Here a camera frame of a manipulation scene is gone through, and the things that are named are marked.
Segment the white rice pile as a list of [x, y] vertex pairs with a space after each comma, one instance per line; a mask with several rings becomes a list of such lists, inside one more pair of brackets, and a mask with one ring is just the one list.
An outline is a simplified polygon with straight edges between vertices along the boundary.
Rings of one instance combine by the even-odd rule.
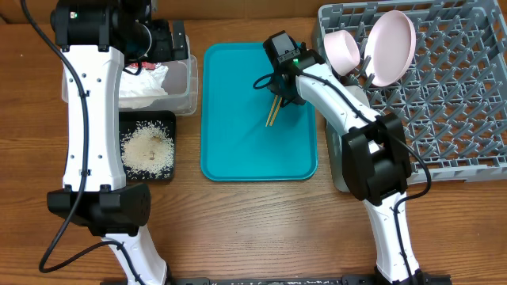
[[129, 180], [172, 178], [175, 151], [172, 134], [161, 120], [143, 120], [120, 135], [121, 161]]

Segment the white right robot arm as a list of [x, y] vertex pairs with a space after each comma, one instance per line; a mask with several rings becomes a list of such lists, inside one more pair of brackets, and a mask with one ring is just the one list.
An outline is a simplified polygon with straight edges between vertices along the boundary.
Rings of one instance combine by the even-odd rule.
[[422, 284], [406, 217], [414, 151], [406, 144], [401, 120], [356, 99], [316, 51], [285, 47], [266, 54], [273, 67], [267, 88], [289, 102], [313, 105], [339, 136], [342, 179], [372, 224], [377, 282]]

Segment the pink round plate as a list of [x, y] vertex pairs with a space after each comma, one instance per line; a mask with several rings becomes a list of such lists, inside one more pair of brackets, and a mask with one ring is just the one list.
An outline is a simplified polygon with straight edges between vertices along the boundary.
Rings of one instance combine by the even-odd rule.
[[414, 58], [416, 39], [414, 24], [403, 12], [392, 10], [378, 19], [364, 50], [364, 57], [370, 57], [365, 74], [374, 75], [374, 86], [389, 86], [403, 77]]

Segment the pink small bowl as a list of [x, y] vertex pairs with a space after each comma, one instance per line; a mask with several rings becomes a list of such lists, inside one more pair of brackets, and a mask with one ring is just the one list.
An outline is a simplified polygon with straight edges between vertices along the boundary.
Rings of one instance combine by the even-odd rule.
[[326, 57], [340, 76], [349, 74], [360, 64], [360, 51], [354, 37], [345, 30], [324, 35]]

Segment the white napkin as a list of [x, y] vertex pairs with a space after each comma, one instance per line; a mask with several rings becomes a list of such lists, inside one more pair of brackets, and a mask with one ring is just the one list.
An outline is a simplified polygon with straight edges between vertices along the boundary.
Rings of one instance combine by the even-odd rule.
[[119, 106], [121, 108], [144, 108], [168, 93], [162, 88], [168, 67], [156, 64], [154, 70], [142, 69], [139, 75], [123, 72], [120, 80]]

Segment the red snack wrapper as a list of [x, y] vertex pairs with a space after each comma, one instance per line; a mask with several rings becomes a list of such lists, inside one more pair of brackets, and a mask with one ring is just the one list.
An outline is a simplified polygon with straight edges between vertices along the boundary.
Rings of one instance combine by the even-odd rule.
[[[157, 63], [141, 62], [142, 68], [146, 70], [155, 70], [158, 68]], [[130, 68], [138, 69], [139, 63], [132, 63], [129, 65]]]

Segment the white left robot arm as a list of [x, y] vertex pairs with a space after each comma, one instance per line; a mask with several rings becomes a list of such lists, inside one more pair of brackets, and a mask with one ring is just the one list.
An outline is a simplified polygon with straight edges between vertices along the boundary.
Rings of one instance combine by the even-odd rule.
[[48, 210], [87, 228], [120, 262], [129, 284], [169, 284], [168, 264], [147, 228], [151, 194], [129, 184], [120, 155], [119, 91], [129, 63], [181, 59], [151, 1], [60, 1], [51, 12], [64, 65], [68, 103], [67, 163]]

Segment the grey-green bowl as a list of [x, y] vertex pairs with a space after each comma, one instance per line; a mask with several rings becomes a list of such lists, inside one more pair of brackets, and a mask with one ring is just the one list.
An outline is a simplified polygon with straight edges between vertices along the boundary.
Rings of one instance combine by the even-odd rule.
[[364, 90], [360, 88], [358, 85], [349, 85], [345, 87], [359, 102], [361, 102], [366, 107], [370, 107], [368, 97]]

